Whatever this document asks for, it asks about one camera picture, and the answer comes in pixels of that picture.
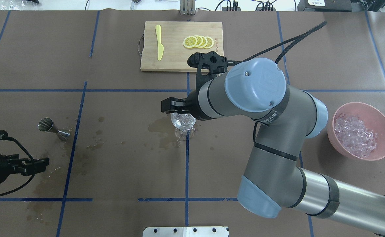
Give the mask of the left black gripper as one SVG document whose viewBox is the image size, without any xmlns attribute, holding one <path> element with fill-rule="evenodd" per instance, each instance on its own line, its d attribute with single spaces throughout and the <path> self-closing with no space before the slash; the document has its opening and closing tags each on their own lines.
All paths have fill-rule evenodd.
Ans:
<svg viewBox="0 0 385 237">
<path fill-rule="evenodd" d="M 19 154 L 1 155 L 0 154 L 0 184 L 3 183 L 11 174 L 15 174 L 14 167 L 9 163 L 9 160 L 18 159 Z M 18 173 L 22 176 L 31 176 L 46 171 L 46 167 L 50 163 L 50 158 L 34 159 L 34 162 L 29 159 L 21 159 L 18 162 Z"/>
</svg>

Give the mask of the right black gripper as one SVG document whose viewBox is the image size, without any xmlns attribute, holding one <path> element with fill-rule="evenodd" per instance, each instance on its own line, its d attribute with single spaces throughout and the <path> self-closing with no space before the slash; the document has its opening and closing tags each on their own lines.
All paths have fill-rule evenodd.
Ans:
<svg viewBox="0 0 385 237">
<path fill-rule="evenodd" d="M 199 105 L 198 91 L 193 90 L 187 98 L 169 97 L 161 101 L 161 113 L 191 114 L 197 120 L 212 120 Z"/>
</svg>

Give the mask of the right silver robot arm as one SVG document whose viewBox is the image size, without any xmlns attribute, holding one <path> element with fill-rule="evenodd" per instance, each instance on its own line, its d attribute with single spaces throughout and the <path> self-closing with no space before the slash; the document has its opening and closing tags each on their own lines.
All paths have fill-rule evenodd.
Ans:
<svg viewBox="0 0 385 237">
<path fill-rule="evenodd" d="M 289 86 L 267 58 L 238 63 L 203 56 L 188 64 L 197 68 L 195 90 L 163 100 L 163 113 L 197 120 L 244 115 L 261 124 L 237 195 L 245 209 L 272 219 L 286 207 L 385 237 L 384 195 L 297 166 L 304 140 L 328 122 L 322 101 Z"/>
</svg>

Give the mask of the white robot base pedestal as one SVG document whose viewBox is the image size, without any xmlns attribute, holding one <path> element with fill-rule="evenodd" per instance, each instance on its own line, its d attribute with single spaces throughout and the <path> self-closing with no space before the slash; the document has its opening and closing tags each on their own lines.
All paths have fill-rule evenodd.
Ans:
<svg viewBox="0 0 385 237">
<path fill-rule="evenodd" d="M 224 226 L 171 226 L 147 227 L 143 237 L 229 237 L 230 231 Z"/>
</svg>

